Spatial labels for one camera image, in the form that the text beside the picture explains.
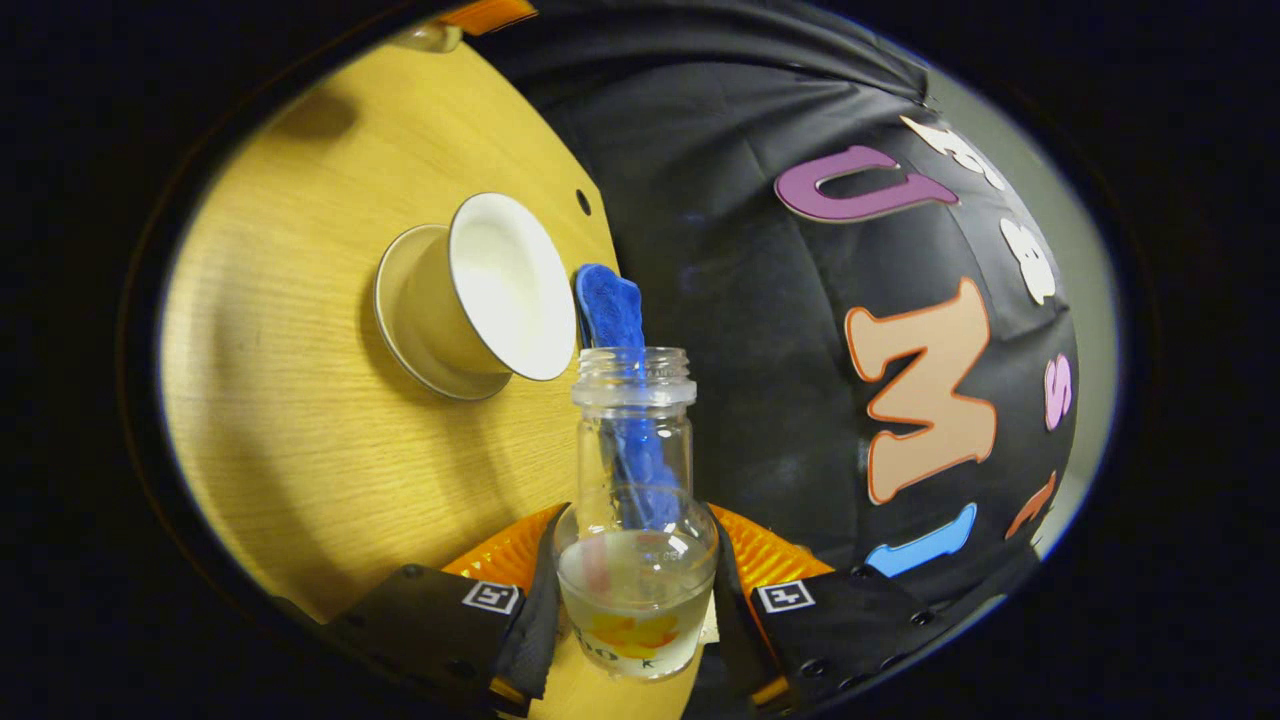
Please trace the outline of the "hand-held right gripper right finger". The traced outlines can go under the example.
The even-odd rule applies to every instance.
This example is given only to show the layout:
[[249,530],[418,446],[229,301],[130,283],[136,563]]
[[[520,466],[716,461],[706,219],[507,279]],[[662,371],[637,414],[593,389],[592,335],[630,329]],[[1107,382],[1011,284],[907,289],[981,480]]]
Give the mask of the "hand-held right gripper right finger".
[[748,714],[813,714],[905,667],[960,625],[960,602],[927,603],[868,564],[832,568],[712,505],[723,688]]

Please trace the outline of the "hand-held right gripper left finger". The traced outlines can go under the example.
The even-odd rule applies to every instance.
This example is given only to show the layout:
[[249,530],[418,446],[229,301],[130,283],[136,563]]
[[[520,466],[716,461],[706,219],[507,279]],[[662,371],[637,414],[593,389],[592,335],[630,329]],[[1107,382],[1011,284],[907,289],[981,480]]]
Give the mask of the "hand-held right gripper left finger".
[[460,714],[526,714],[557,644],[556,503],[445,568],[406,564],[325,625],[339,647]]

